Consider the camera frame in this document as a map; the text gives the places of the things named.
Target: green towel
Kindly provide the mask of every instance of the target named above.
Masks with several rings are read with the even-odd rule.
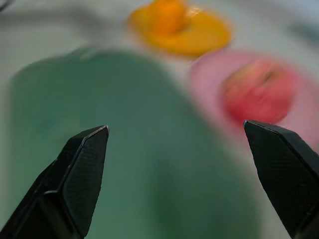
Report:
[[[107,124],[89,239],[256,239],[248,186],[218,138],[151,59],[79,50],[12,80],[9,212],[66,140]]]

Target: toy apple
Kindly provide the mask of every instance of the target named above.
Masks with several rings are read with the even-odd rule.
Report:
[[[182,30],[187,22],[187,6],[183,0],[155,0],[150,5],[151,31],[171,35]]]
[[[244,120],[275,124],[289,112],[297,88],[289,70],[267,60],[257,60],[224,81],[223,106],[240,125]]]

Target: red apple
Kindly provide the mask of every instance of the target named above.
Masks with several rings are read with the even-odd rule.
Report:
[[[297,88],[293,75],[284,67],[258,60],[224,81],[223,106],[238,124],[244,120],[275,124],[289,112]]]

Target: pink plate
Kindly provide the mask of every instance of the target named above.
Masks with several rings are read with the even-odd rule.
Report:
[[[243,65],[261,57],[265,58],[256,53],[222,50],[200,57],[191,68],[190,90],[195,106],[214,128],[232,139],[247,141],[243,128],[237,126],[223,111],[221,83]],[[295,67],[282,64],[293,69],[294,77],[301,87],[291,111],[277,125],[295,131],[313,150],[318,149],[319,89],[308,77],[297,72]]]

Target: orange plate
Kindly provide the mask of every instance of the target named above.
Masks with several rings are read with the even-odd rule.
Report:
[[[147,6],[135,10],[129,23],[147,44],[179,55],[201,56],[231,41],[230,27],[219,17],[194,7],[189,11],[193,14],[188,28],[175,35],[159,35],[149,30],[150,11]]]

